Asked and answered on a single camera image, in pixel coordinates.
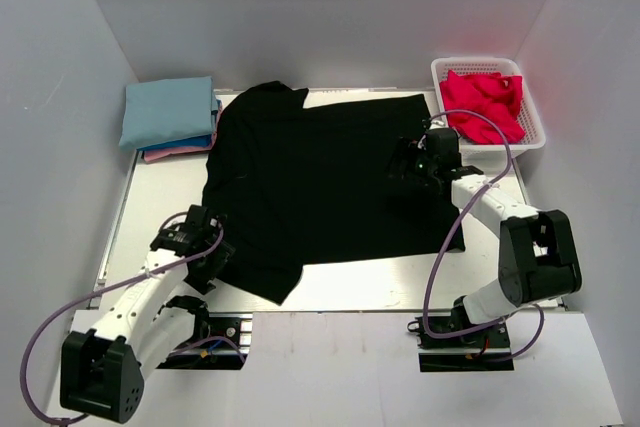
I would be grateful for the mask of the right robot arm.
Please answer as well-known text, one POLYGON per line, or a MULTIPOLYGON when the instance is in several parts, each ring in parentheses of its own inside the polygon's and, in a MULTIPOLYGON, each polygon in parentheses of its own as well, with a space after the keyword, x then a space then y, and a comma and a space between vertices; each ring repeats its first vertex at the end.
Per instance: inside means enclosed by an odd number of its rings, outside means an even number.
POLYGON ((435 128, 419 140, 400 139, 388 172, 417 181, 459 211, 436 255, 427 295, 432 293, 436 273, 466 216, 474 217, 498 240, 496 279, 460 297, 450 311, 446 330, 428 329, 429 337, 454 337, 472 346, 489 328, 518 310, 580 290, 582 275, 567 215, 519 202, 501 190, 497 178, 463 164, 454 130, 435 128))

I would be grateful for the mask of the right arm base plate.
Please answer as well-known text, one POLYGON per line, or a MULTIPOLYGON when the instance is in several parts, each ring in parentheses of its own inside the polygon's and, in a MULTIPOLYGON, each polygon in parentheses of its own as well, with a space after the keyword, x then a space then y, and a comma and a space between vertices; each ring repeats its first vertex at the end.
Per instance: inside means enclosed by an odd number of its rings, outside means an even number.
POLYGON ((446 339, 430 337, 421 316, 407 324, 417 336, 421 373, 471 373, 513 371, 511 344, 504 323, 466 336, 446 339))

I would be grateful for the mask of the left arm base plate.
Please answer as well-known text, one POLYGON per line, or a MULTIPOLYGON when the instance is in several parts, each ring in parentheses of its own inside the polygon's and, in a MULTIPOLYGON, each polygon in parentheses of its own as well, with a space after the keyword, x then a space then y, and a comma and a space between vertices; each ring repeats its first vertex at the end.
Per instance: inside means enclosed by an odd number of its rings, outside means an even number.
POLYGON ((211 313, 198 337, 178 346, 159 365, 163 370, 237 371, 248 359, 252 340, 253 315, 211 313))

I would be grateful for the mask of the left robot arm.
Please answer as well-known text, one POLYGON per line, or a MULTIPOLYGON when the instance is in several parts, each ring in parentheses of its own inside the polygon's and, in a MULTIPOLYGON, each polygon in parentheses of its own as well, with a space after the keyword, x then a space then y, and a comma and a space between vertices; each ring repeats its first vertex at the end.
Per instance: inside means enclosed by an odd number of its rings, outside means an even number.
POLYGON ((215 341, 206 294, 234 254, 226 217, 193 205, 183 221, 164 224, 139 274, 87 331, 61 349, 63 408, 119 424, 139 407, 145 382, 169 357, 215 341))

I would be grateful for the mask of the black t-shirt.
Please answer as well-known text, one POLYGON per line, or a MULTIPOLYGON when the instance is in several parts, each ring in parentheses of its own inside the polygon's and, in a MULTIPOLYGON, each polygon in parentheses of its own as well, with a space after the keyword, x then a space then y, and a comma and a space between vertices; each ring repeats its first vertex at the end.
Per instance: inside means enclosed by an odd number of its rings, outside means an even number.
POLYGON ((270 82, 222 110, 202 202, 234 250, 223 282, 282 303, 309 264, 464 249, 453 205, 387 174, 397 142, 422 136, 422 95, 313 108, 306 98, 270 82))

